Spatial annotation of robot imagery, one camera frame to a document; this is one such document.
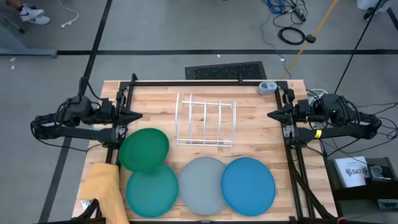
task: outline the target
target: wooden table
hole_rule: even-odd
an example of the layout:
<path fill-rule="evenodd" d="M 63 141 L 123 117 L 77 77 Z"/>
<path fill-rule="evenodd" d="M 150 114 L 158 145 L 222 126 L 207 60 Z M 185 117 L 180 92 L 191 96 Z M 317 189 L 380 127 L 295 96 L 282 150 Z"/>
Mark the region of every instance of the wooden table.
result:
<path fill-rule="evenodd" d="M 121 81 L 105 81 L 101 97 L 115 101 Z M 289 88 L 295 92 L 296 100 L 306 99 L 307 94 L 303 80 L 289 80 Z M 236 134 L 232 147 L 210 147 L 210 146 L 178 146 L 176 145 L 176 134 L 174 126 L 175 103 L 177 94 L 181 93 L 187 99 L 190 93 L 194 94 L 195 101 L 208 100 L 209 102 L 236 101 Z M 170 151 L 165 163 L 170 165 L 177 176 L 184 166 L 197 157 L 210 156 L 228 164 L 239 157 L 253 157 L 264 163 L 274 176 L 277 193 L 271 208 L 264 214 L 256 217 L 244 217 L 233 212 L 230 208 L 224 209 L 217 215 L 209 217 L 192 213 L 183 202 L 178 199 L 174 207 L 160 218 L 151 220 L 183 221 L 183 220 L 217 220 L 217 221 L 273 221 L 288 220 L 289 216 L 296 216 L 292 186 L 290 182 L 289 168 L 287 165 L 286 152 L 280 123 L 268 118 L 267 113 L 277 109 L 275 95 L 261 96 L 257 94 L 256 86 L 135 86 L 132 97 L 131 110 L 142 113 L 143 117 L 129 125 L 129 133 L 142 128 L 157 128 L 163 131 L 170 141 Z M 200 113 L 194 112 L 195 121 L 203 119 Z M 179 115 L 179 124 L 187 122 L 183 110 Z M 89 146 L 98 144 L 91 141 Z M 320 150 L 317 141 L 308 146 Z M 87 153 L 85 166 L 81 176 L 80 185 L 95 162 L 104 162 L 107 149 L 98 146 Z M 115 163 L 117 150 L 113 152 L 113 163 Z M 323 158 L 318 153 L 303 148 L 303 158 L 308 175 L 308 183 L 313 193 L 326 209 L 336 215 L 335 202 Z M 121 168 L 120 191 L 125 196 L 125 186 L 131 172 Z M 304 214 L 307 213 L 305 197 L 300 189 L 300 198 Z M 124 200 L 127 216 L 130 220 L 148 220 L 135 215 Z M 83 212 L 81 202 L 76 200 L 73 216 Z"/>

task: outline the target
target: green plate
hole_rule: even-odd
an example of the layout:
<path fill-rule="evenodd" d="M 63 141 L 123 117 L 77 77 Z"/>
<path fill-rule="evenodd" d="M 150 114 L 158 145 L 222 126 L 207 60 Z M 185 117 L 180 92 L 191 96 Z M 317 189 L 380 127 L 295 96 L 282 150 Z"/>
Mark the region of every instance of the green plate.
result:
<path fill-rule="evenodd" d="M 132 133 L 120 147 L 120 163 L 131 171 L 147 171 L 163 163 L 169 140 L 160 130 L 145 128 Z"/>
<path fill-rule="evenodd" d="M 126 186 L 127 204 L 135 214 L 144 218 L 165 214 L 177 197 L 177 176 L 165 164 L 147 172 L 134 172 Z"/>

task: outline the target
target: black floor mat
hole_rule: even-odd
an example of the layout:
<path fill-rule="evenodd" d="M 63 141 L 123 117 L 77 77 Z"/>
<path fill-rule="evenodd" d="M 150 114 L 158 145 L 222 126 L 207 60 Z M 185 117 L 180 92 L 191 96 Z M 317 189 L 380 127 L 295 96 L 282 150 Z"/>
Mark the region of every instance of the black floor mat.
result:
<path fill-rule="evenodd" d="M 185 67 L 187 80 L 236 80 L 239 75 L 244 80 L 267 79 L 262 62 Z"/>

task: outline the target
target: gray plate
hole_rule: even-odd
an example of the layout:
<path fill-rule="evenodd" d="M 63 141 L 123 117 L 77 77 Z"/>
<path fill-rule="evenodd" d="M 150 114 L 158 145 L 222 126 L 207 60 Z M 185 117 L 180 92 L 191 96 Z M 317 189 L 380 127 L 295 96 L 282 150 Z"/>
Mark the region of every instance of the gray plate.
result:
<path fill-rule="evenodd" d="M 199 215 L 214 215 L 225 208 L 221 176 L 225 165 L 217 159 L 201 157 L 189 162 L 180 176 L 180 197 Z"/>

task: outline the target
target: yellow towel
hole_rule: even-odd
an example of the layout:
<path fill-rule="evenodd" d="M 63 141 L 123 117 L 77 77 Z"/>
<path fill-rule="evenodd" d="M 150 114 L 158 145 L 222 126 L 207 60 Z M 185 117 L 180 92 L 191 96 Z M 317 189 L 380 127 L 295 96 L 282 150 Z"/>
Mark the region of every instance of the yellow towel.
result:
<path fill-rule="evenodd" d="M 119 169 L 115 165 L 96 163 L 80 189 L 80 200 L 99 201 L 107 224 L 128 224 L 122 196 L 119 191 Z"/>

